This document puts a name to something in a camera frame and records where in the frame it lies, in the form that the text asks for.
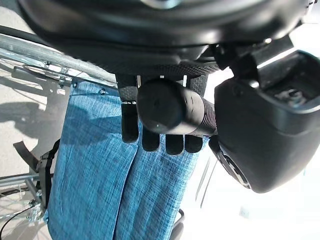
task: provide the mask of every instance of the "bolt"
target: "bolt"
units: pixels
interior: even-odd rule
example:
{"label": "bolt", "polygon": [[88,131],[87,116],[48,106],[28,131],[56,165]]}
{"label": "bolt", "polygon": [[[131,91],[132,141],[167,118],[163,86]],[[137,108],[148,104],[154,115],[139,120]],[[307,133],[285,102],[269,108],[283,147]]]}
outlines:
{"label": "bolt", "polygon": [[41,190],[38,190],[38,191],[36,192],[36,195],[37,195],[38,197],[42,196],[42,191],[41,191]]}
{"label": "bolt", "polygon": [[60,79],[60,80],[59,80],[59,85],[60,85],[60,86],[63,86],[63,85],[65,84],[65,82],[66,82],[66,81],[65,81],[64,79]]}
{"label": "bolt", "polygon": [[290,89],[288,91],[288,95],[289,95],[290,99],[292,99],[292,100],[300,99],[303,96],[302,92],[297,89]]}
{"label": "bolt", "polygon": [[215,46],[215,48],[216,48],[217,53],[219,53],[220,55],[224,55],[226,53],[225,49],[222,46],[220,46],[219,44],[217,44]]}
{"label": "bolt", "polygon": [[101,94],[101,95],[105,95],[105,94],[106,94],[106,90],[105,90],[105,89],[103,89],[103,88],[101,88],[101,90],[100,90],[100,94]]}
{"label": "bolt", "polygon": [[178,6],[182,0],[140,0],[154,9],[172,9]]}
{"label": "bolt", "polygon": [[259,82],[257,82],[256,80],[249,80],[248,84],[253,89],[258,89],[259,88]]}
{"label": "bolt", "polygon": [[34,199],[30,200],[28,205],[35,206],[36,205],[36,200],[34,200]]}

